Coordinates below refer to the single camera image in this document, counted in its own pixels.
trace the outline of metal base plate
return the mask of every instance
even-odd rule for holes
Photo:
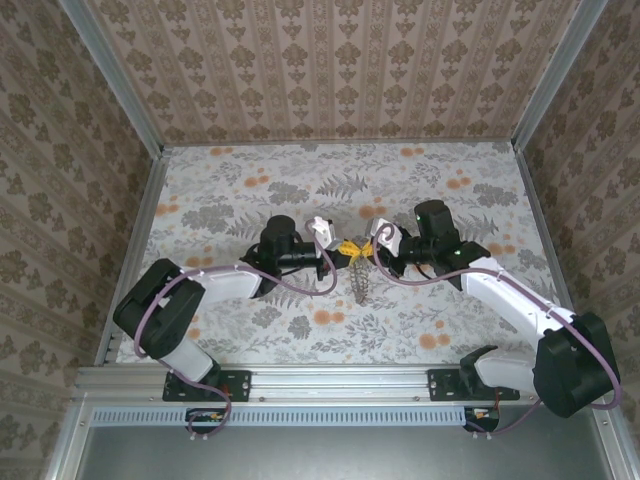
[[[233,402],[248,402],[251,392],[250,370],[222,370],[217,388],[229,395]],[[167,373],[162,391],[165,402],[222,402],[213,392],[187,385],[171,373]]]
[[[496,400],[497,395],[502,400],[519,400],[520,392],[510,388],[484,387],[469,395],[460,386],[459,368],[440,368],[427,370],[429,378],[429,398],[432,402],[447,402],[459,400]]]

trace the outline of patterned wall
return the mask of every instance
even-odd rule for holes
[[[149,165],[55,1],[0,17],[0,478],[23,480],[93,362]]]
[[[640,445],[640,2],[611,0],[527,145],[577,308],[606,319]]]
[[[170,144],[511,135],[579,0],[89,0]]]

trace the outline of vented metal panel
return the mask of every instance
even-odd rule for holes
[[[185,426],[187,407],[102,407],[91,426]],[[463,407],[234,407],[230,426],[398,426],[463,425]],[[207,425],[194,422],[194,425]]]

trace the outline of yellow object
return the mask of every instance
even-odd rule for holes
[[[360,257],[366,258],[372,256],[373,246],[371,245],[371,242],[367,242],[364,247],[360,248],[352,241],[345,240],[338,248],[338,251],[343,255],[348,255],[351,257],[351,260],[349,260],[349,266],[351,266]]]

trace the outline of floral tablecloth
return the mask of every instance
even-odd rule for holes
[[[440,198],[463,238],[488,248],[512,274],[555,299],[551,274],[511,146],[504,143],[368,143],[183,147],[172,158],[143,263],[237,261],[271,215],[303,224],[330,218],[363,245],[367,221],[384,216],[417,234],[413,207]],[[368,272],[365,305],[349,272],[326,297],[278,287],[258,300],[202,304],[188,335],[222,363],[448,363],[475,348],[529,346],[506,321],[448,282],[410,288]],[[408,278],[420,278],[411,269]],[[324,289],[311,270],[287,277]],[[118,362],[134,362],[132,342]]]

